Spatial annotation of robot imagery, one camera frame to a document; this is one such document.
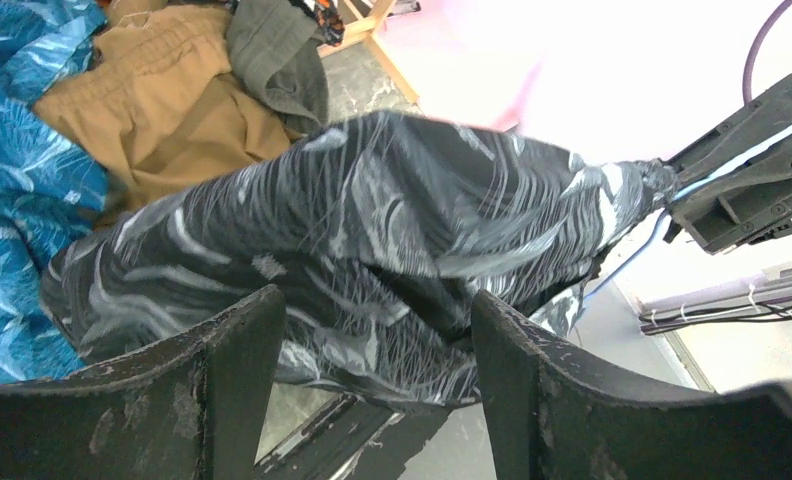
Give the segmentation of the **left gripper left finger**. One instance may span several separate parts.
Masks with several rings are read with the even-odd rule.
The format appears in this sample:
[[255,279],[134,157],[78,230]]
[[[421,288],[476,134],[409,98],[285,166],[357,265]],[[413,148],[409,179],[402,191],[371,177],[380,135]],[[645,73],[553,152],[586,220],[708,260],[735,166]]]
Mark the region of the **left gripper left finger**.
[[0,479],[250,479],[286,325],[267,286],[61,380],[0,385]]

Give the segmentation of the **blue wire hanger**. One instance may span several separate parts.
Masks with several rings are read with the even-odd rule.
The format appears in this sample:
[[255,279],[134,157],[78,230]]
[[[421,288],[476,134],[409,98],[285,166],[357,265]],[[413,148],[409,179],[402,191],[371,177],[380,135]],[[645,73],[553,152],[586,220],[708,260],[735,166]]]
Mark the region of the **blue wire hanger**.
[[[768,149],[770,149],[777,143],[780,143],[781,141],[787,139],[791,135],[792,135],[792,124],[784,128],[783,130],[779,131],[778,133],[770,136],[769,138],[748,148],[746,151],[736,155],[731,160],[727,161],[725,164],[715,169],[708,176],[682,188],[676,194],[674,199],[676,201],[681,200],[684,197],[695,192],[696,190],[700,189],[701,187],[731,174],[736,169],[746,164],[750,159],[753,159],[761,155],[762,153],[765,153]],[[655,243],[655,241],[659,238],[660,234],[666,232],[665,225],[668,216],[669,213],[667,211],[667,208],[664,208],[657,217],[657,220],[655,222],[655,225],[653,227],[652,233],[650,234],[649,238],[643,243],[641,247],[639,247],[626,260],[624,260],[613,272],[611,272],[599,285],[597,285],[594,289],[592,289],[587,295],[583,297],[584,304],[587,304],[592,299],[594,299],[603,288],[608,286],[623,270],[625,270],[629,265],[631,265],[644,251],[646,251],[649,247],[651,247]]]

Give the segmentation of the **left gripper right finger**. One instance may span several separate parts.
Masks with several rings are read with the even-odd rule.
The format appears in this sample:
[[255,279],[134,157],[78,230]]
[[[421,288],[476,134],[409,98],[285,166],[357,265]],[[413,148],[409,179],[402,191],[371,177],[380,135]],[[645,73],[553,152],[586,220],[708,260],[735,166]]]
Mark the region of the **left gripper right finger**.
[[471,322],[500,479],[792,479],[792,381],[716,394],[656,380],[488,292]]

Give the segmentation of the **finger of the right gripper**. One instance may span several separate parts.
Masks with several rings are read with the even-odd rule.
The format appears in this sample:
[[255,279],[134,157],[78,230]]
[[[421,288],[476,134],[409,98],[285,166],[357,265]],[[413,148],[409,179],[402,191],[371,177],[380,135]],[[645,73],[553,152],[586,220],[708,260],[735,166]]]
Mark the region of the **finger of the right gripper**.
[[670,158],[683,183],[701,180],[792,124],[792,73]]
[[708,254],[792,234],[792,157],[740,167],[677,198],[664,241],[690,234]]

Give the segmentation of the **dark leaf print shorts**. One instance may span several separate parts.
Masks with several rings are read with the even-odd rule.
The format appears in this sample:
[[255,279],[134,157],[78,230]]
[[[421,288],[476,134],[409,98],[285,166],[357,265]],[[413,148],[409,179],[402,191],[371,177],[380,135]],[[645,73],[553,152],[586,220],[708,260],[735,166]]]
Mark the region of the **dark leaf print shorts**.
[[157,200],[50,262],[43,311],[87,362],[277,286],[276,379],[396,407],[479,396],[480,291],[558,335],[612,247],[679,188],[512,133],[372,112]]

